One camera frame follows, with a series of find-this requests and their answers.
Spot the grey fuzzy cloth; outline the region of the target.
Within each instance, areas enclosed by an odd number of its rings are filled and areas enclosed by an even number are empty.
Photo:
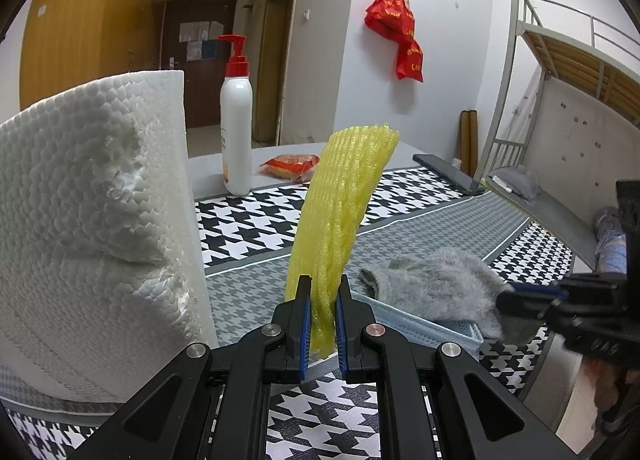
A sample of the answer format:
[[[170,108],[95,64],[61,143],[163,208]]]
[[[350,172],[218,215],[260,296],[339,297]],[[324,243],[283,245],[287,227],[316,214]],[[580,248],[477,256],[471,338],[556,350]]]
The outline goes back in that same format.
[[[360,269],[367,295],[428,321],[471,321],[485,338],[524,345],[540,324],[500,314],[498,294],[512,285],[476,255],[440,248],[420,260],[396,258]]]

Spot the yellow foam net sleeve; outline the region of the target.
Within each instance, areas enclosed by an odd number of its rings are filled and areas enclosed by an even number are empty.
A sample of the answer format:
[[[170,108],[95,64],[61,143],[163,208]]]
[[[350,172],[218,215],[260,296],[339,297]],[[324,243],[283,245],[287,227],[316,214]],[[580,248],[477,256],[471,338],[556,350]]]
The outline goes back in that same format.
[[[285,300],[298,280],[311,278],[310,353],[335,350],[334,303],[357,229],[372,193],[393,156],[399,133],[386,125],[350,127],[333,133],[311,178],[288,263]]]

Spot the light blue plastic basket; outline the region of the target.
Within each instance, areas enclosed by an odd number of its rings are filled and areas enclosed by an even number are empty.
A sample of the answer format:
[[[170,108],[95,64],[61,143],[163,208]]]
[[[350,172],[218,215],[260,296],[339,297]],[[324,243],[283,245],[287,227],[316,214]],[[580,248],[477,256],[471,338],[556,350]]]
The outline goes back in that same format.
[[[379,324],[400,332],[410,342],[431,348],[445,342],[454,342],[475,359],[480,358],[484,338],[473,321],[427,321],[367,295],[354,292],[352,297],[359,302],[368,303]]]

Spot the houndstooth table cloth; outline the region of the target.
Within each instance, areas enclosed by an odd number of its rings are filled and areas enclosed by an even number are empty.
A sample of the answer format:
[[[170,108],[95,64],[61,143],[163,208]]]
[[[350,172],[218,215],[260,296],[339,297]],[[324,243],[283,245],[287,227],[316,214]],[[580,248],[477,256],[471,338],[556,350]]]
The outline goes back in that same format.
[[[268,321],[282,298],[306,187],[271,186],[244,198],[196,202],[205,275],[221,344]],[[567,274],[574,255],[561,240],[496,194],[465,197],[419,168],[383,174],[362,220],[346,274],[363,290],[363,269],[402,257],[423,259],[442,247],[477,255],[502,278],[548,284]],[[36,394],[1,376],[4,407],[37,459],[69,456],[111,414]],[[270,459],[375,459],[380,454],[376,393],[327,371],[270,402]]]

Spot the black smartphone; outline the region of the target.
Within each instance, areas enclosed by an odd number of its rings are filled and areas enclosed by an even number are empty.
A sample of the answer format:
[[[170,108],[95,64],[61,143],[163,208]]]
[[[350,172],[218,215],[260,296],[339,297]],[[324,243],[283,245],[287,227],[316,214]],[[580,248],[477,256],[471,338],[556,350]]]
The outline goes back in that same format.
[[[448,182],[463,195],[478,196],[484,193],[485,187],[453,165],[432,154],[414,154],[412,160],[428,171],[435,173]]]

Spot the red snack packet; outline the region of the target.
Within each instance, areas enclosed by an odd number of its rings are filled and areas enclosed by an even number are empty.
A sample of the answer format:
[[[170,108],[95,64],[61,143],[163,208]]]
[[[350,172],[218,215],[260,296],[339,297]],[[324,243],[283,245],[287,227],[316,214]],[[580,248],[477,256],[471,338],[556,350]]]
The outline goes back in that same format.
[[[258,172],[276,179],[303,183],[311,179],[319,161],[317,155],[279,155],[265,161]]]

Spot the white pump lotion bottle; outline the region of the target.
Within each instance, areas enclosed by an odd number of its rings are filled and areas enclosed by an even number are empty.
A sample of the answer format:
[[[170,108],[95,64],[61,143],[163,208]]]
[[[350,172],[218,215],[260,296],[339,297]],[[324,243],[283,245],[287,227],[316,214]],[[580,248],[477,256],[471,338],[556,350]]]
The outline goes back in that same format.
[[[220,35],[231,44],[231,55],[224,67],[220,89],[220,130],[222,178],[228,193],[242,197],[250,192],[252,178],[253,89],[250,63],[244,55],[246,37]]]

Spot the metal bunk bed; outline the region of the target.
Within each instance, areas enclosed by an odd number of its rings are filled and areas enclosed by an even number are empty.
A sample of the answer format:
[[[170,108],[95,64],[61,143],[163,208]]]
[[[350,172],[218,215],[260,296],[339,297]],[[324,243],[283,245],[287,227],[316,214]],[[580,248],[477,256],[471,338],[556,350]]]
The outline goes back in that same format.
[[[582,42],[544,26],[537,6],[510,0],[494,114],[474,174],[565,243],[590,269],[596,217],[616,183],[639,176],[639,76],[598,49],[604,20]]]

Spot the wooden side door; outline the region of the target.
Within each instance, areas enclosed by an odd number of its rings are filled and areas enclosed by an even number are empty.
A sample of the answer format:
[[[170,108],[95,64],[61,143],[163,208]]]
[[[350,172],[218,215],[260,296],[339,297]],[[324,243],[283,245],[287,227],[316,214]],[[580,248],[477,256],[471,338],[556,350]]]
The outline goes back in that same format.
[[[265,3],[253,116],[253,139],[262,145],[280,141],[294,5],[295,0]]]

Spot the red hanging bag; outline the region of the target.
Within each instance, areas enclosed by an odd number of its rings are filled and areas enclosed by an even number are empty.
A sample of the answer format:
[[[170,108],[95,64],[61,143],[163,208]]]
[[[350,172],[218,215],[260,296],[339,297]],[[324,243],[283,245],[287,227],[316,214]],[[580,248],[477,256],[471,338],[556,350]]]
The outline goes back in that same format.
[[[423,51],[414,36],[416,20],[407,0],[374,0],[366,9],[364,24],[397,44],[398,80],[423,81]]]

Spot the dark brown entrance door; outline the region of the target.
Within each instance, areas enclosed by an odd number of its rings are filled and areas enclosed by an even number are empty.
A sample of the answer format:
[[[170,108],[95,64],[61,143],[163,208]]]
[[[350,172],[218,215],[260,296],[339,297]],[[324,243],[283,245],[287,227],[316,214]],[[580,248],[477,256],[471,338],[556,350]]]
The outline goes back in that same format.
[[[163,69],[183,72],[186,128],[220,122],[219,93],[230,44],[220,41],[233,31],[238,0],[169,0],[162,35]]]

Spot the wooden wardrobe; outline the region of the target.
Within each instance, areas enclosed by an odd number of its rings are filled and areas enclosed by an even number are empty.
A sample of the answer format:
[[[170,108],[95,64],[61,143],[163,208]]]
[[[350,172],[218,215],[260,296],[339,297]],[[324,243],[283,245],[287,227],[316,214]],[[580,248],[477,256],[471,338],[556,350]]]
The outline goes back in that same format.
[[[160,66],[166,0],[32,0],[20,106],[88,81]]]

